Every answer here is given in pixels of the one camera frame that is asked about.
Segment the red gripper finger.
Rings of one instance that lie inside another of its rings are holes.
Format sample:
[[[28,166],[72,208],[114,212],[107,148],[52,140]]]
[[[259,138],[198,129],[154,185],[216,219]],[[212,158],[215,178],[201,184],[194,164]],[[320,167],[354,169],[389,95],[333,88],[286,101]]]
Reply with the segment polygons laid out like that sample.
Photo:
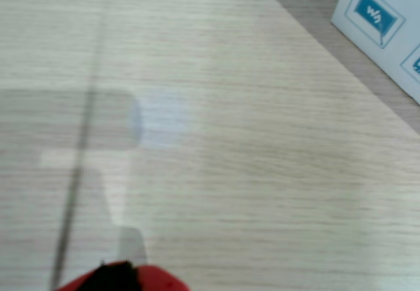
[[[185,282],[156,265],[140,265],[135,271],[141,291],[190,291]]]
[[[61,290],[127,290],[130,285],[132,263],[118,261],[101,263],[89,271],[62,286]]]

